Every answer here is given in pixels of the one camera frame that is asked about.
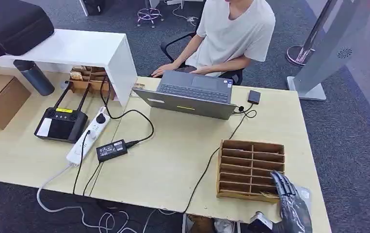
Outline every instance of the speaker grille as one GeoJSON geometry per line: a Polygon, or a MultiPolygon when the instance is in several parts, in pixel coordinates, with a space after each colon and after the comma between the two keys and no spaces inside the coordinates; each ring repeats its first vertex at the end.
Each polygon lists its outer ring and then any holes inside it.
{"type": "Polygon", "coordinates": [[[342,49],[341,51],[339,51],[337,53],[337,57],[338,58],[342,58],[342,59],[348,58],[348,57],[350,57],[352,55],[352,53],[353,53],[353,50],[352,49],[350,49],[350,48],[344,48],[344,49],[342,49]]]}

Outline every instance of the prosthetic hand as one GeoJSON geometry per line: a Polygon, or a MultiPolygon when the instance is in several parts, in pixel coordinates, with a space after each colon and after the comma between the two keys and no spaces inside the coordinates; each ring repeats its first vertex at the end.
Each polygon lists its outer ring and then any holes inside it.
{"type": "Polygon", "coordinates": [[[248,229],[254,233],[312,233],[312,222],[305,201],[289,179],[280,172],[272,171],[280,197],[282,221],[273,223],[261,212],[251,218],[248,229]]]}

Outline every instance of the metal stand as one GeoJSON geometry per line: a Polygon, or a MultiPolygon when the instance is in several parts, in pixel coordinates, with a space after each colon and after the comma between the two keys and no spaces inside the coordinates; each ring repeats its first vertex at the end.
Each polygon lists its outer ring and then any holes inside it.
{"type": "Polygon", "coordinates": [[[321,15],[319,16],[318,20],[316,20],[315,26],[313,26],[313,29],[303,46],[292,46],[286,51],[286,59],[290,63],[299,67],[304,67],[306,65],[310,57],[315,52],[312,49],[312,46],[315,43],[315,38],[318,32],[324,26],[337,1],[338,0],[328,0],[326,2],[321,15]]]}
{"type": "Polygon", "coordinates": [[[161,18],[161,21],[164,19],[162,18],[163,16],[161,15],[161,12],[158,9],[155,8],[144,8],[138,11],[138,27],[141,26],[141,20],[146,20],[152,23],[152,28],[155,28],[155,23],[153,22],[154,19],[156,18],[161,18]]]}
{"type": "Polygon", "coordinates": [[[321,82],[354,55],[364,40],[369,16],[370,0],[344,0],[318,51],[296,77],[287,77],[289,90],[297,91],[303,100],[326,100],[321,82]]]}

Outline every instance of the small wooden box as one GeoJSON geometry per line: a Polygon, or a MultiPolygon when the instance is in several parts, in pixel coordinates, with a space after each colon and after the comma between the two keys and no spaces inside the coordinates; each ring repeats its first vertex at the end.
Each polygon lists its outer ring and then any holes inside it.
{"type": "Polygon", "coordinates": [[[112,85],[109,85],[107,74],[104,68],[101,67],[86,67],[86,66],[80,66],[80,67],[73,67],[71,70],[70,75],[70,81],[73,83],[73,86],[71,88],[72,92],[80,92],[83,93],[88,83],[91,84],[90,91],[92,93],[99,93],[100,86],[102,84],[102,81],[105,80],[105,83],[103,84],[102,88],[102,95],[106,99],[109,89],[111,90],[110,94],[110,100],[113,100],[115,97],[115,91],[112,88],[112,85]]]}
{"type": "Polygon", "coordinates": [[[285,172],[283,145],[223,140],[218,158],[216,197],[279,201],[270,172],[285,172]]]}

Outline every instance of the white power strip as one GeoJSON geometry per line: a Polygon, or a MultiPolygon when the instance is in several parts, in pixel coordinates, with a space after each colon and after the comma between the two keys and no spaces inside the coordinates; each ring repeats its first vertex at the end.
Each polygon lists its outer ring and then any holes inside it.
{"type": "Polygon", "coordinates": [[[88,154],[89,150],[91,149],[92,145],[96,142],[97,138],[100,136],[103,129],[109,123],[111,118],[108,115],[103,113],[104,110],[105,110],[105,107],[101,107],[99,109],[99,112],[92,119],[88,128],[86,128],[85,132],[83,132],[82,136],[80,136],[79,140],[75,143],[73,148],[70,150],[70,152],[66,156],[66,159],[69,161],[70,165],[78,166],[80,164],[80,156],[82,153],[82,142],[88,130],[90,130],[91,133],[86,136],[85,144],[83,145],[83,159],[88,154]],[[105,117],[105,122],[102,124],[98,123],[96,120],[99,114],[103,114],[103,116],[105,117]]]}

